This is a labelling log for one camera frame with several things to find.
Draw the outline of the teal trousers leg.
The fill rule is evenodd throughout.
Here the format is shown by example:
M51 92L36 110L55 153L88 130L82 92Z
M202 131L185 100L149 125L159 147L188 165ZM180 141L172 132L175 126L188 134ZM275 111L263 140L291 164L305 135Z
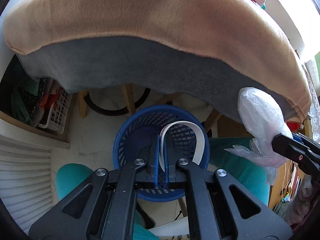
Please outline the teal trousers leg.
M82 164L63 165L56 174L56 191L59 201L80 185L93 170Z
M266 184L264 169L249 160L226 151L233 145L249 148L250 137L209 138L210 165L230 173L261 202L268 205L270 186Z

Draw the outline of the clear plastic bag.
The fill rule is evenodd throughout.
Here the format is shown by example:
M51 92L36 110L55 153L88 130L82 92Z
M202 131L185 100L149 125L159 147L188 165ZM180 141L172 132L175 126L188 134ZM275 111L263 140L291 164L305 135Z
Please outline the clear plastic bag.
M249 148L233 145L226 151L262 167L267 176L266 184L273 185L278 168L287 159L272 150L272 140L278 134L293 138L280 106L270 94L247 87L239 91L238 112L246 131L253 135L253 139L249 141Z

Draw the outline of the blue plastic waste basket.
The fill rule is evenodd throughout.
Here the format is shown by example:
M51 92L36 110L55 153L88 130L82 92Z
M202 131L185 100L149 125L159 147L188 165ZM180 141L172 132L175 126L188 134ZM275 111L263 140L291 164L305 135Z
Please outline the blue plastic waste basket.
M199 125L204 132L204 127L199 120L191 113L171 105L157 105L147 107L131 116L125 121L118 132L113 146L113 165L114 168L120 169L125 164L137 158L144 159L148 164L146 150L149 142L149 134L160 132L164 126L176 121L190 121ZM199 165L200 168L206 169L209 163L210 149L209 140L206 136L206 146L204 155ZM174 145L173 138L167 133L165 142L171 141ZM192 161L194 147L176 146L179 150L179 159L185 158ZM165 186L165 171L163 172L160 164L158 169L158 186L150 189L140 189L139 198L150 202L169 202L184 196L184 191L179 189L170 189Z

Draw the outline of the beige table blanket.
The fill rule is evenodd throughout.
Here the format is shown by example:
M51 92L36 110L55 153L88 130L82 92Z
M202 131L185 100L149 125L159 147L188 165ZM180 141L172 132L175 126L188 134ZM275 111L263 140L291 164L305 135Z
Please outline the beige table blanket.
M244 87L270 94L287 120L311 106L287 36L250 0L12 0L3 17L25 71L69 93L134 83L189 94L235 121Z

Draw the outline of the white plastic crate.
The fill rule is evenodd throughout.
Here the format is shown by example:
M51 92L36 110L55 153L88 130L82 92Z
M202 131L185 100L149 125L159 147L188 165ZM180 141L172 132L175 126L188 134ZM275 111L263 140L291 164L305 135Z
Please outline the white plastic crate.
M50 95L47 102L51 102L49 108L44 109L44 115L37 127L48 129L57 134L64 132L68 111L71 105L72 95L59 87L56 95Z

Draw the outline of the white paper strip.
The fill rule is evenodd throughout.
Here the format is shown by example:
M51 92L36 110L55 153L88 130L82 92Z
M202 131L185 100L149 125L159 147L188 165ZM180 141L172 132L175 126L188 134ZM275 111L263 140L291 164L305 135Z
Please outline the white paper strip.
M176 121L164 126L160 132L160 152L159 152L159 164L162 171L165 171L165 158L164 158L164 145L165 136L171 135L174 145L183 147L194 147L194 153L192 162L200 165L202 157L204 155L204 149L206 146L207 135L203 132L203 129L196 123L190 121Z

